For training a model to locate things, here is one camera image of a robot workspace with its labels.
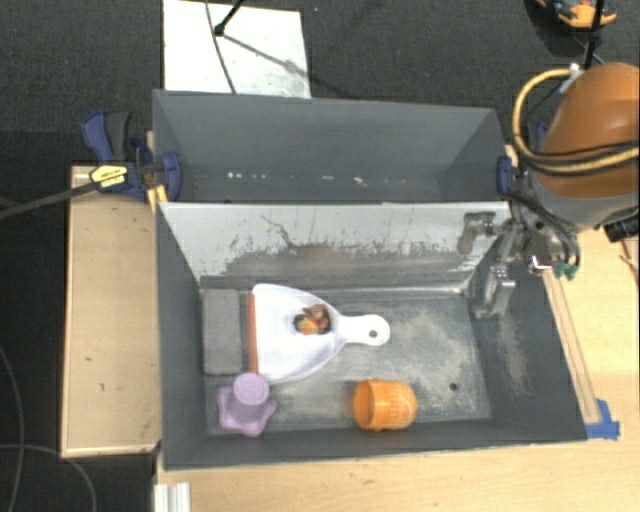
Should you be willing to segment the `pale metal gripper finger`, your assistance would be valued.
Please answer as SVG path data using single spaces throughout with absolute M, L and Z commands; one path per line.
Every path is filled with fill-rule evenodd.
M 464 225 L 457 241 L 460 254 L 470 254 L 479 236 L 491 237 L 496 234 L 496 214 L 489 211 L 472 212 L 464 215 Z
M 506 314 L 516 281 L 507 264 L 491 264 L 477 270 L 470 283 L 470 312 L 476 319 L 501 318 Z

